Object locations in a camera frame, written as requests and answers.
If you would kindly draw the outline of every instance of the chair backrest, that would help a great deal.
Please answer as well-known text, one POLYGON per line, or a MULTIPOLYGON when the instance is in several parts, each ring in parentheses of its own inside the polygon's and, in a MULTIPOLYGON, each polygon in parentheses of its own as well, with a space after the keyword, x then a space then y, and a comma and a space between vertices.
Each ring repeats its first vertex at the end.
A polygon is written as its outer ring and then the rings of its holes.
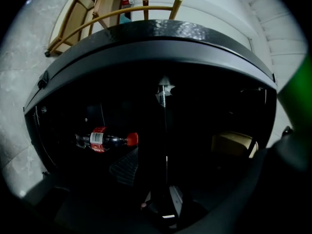
MULTIPOLYGON (((95 17, 100 17, 106 15, 112 11, 119 10, 121 7, 122 0, 96 0, 94 6, 93 15, 95 17)), ((100 20, 99 23, 104 27, 111 27, 118 24, 119 16, 112 16, 110 18, 106 18, 100 20)))

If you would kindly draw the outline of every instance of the marble floor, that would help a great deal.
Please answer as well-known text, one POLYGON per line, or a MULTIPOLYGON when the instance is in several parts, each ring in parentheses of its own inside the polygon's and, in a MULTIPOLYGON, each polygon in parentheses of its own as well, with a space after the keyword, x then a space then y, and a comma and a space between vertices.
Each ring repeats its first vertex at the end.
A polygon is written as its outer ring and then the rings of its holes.
POLYGON ((0 165, 9 188, 19 196, 45 171, 31 145, 22 108, 39 76, 54 61, 44 51, 66 1, 28 0, 0 47, 0 165))

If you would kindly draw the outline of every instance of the wooden chair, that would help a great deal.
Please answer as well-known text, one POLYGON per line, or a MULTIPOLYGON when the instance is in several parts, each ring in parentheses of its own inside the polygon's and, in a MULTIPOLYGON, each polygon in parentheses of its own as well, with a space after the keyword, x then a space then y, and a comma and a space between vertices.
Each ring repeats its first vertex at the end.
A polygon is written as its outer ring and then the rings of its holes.
MULTIPOLYGON (((94 1, 95 0, 68 0, 64 5, 58 19, 54 25, 53 31, 51 33, 50 41, 48 44, 46 56, 50 56, 50 51, 59 42, 62 41, 64 36, 67 36, 73 30, 79 26, 92 20, 92 15, 94 11, 94 1)), ((81 37, 85 38, 92 32, 92 26, 85 28, 81 32, 77 32, 72 37, 68 38, 55 50, 56 53, 60 54, 71 46, 80 41, 81 37)))

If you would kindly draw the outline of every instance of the green object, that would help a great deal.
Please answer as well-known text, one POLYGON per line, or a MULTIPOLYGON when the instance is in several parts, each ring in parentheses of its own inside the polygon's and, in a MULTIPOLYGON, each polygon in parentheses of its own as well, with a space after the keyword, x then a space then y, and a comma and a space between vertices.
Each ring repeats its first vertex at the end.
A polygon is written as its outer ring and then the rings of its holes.
POLYGON ((121 14, 120 15, 120 20, 119 20, 119 23, 122 24, 122 23, 127 23, 127 22, 131 22, 131 20, 129 18, 127 18, 125 16, 125 14, 121 14))
POLYGON ((293 129, 305 135, 312 133, 312 60, 309 55, 277 97, 293 129))

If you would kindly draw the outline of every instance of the red item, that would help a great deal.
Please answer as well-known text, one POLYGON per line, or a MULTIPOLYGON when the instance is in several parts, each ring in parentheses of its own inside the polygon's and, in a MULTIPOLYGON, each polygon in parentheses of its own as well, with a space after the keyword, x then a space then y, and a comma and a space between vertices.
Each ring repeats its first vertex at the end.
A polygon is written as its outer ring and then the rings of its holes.
POLYGON ((98 153, 105 152, 103 143, 102 143, 103 133, 105 129, 106 127, 97 127, 92 131, 91 136, 90 136, 90 146, 94 151, 98 153))
POLYGON ((122 0, 122 3, 121 3, 122 6, 128 5, 128 4, 130 4, 129 0, 122 0))
POLYGON ((137 133, 129 133, 127 136, 127 145, 136 146, 138 145, 138 135, 137 133))

